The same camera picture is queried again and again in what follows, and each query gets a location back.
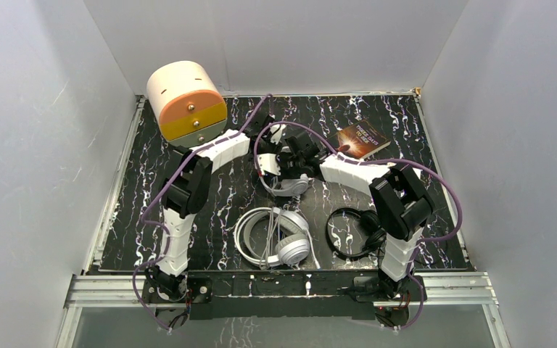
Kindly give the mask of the small white on-ear headphones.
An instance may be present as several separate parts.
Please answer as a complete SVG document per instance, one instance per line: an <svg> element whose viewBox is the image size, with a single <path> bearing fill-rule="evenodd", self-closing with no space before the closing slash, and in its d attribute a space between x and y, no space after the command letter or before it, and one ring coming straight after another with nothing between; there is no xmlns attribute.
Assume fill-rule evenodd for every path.
<svg viewBox="0 0 557 348"><path fill-rule="evenodd" d="M277 178L278 176L275 176L275 181L269 186L265 182L265 176L260 176L264 189L272 196L278 197L292 197L304 194L312 181L306 174L302 174L299 178L281 179L278 181L276 180Z"/></svg>

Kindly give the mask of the large white over-ear headphones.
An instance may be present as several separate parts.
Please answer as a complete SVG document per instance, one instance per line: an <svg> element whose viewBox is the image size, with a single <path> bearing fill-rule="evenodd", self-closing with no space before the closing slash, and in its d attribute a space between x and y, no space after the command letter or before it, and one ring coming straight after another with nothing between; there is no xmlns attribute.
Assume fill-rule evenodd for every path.
<svg viewBox="0 0 557 348"><path fill-rule="evenodd" d="M268 221L261 254L254 252L252 230L262 220ZM308 222L297 212L279 207L258 207L244 213L234 227L234 243L240 255L261 269L286 265L298 266L307 257L319 269Z"/></svg>

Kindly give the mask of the black wired headphones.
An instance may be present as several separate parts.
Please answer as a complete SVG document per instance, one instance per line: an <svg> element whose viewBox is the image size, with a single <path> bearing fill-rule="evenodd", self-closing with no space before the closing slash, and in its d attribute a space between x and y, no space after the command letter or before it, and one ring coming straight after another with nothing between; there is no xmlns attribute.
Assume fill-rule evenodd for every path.
<svg viewBox="0 0 557 348"><path fill-rule="evenodd" d="M342 260L360 260L370 254L382 254L385 262L407 265L415 249L417 234L426 225L423 220L404 241L389 234L389 219L382 220L373 210L341 207L328 216L325 238L331 251Z"/></svg>

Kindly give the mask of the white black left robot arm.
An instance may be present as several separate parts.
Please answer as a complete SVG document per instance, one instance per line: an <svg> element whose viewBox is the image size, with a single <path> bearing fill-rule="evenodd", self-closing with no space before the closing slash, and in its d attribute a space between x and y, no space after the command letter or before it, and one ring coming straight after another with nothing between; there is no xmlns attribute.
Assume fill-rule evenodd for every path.
<svg viewBox="0 0 557 348"><path fill-rule="evenodd" d="M147 283L161 299L178 302L186 296L189 238L194 219L208 200L212 174L251 154L261 130L274 121L270 115L252 116L243 129L227 130L201 146L176 148L178 167L160 190L163 221L155 223L163 229L160 253L144 270Z"/></svg>

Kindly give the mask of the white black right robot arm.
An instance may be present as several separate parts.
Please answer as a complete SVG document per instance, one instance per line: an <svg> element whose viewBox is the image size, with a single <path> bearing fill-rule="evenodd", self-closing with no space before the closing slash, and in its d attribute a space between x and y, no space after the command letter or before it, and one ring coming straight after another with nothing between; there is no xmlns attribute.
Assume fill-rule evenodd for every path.
<svg viewBox="0 0 557 348"><path fill-rule="evenodd" d="M397 300L408 290L413 277L411 261L423 229L435 211L434 200L424 188L416 171L420 164L403 160L374 164L353 159L341 152L323 155L308 136L291 136L276 155L282 179L317 178L338 183L368 194L374 208L357 210L342 207L328 217L350 215L359 220L368 233L358 253L344 253L330 232L326 240L333 251L346 259L360 259L380 251L377 277L371 281L354 282L355 297L378 297Z"/></svg>

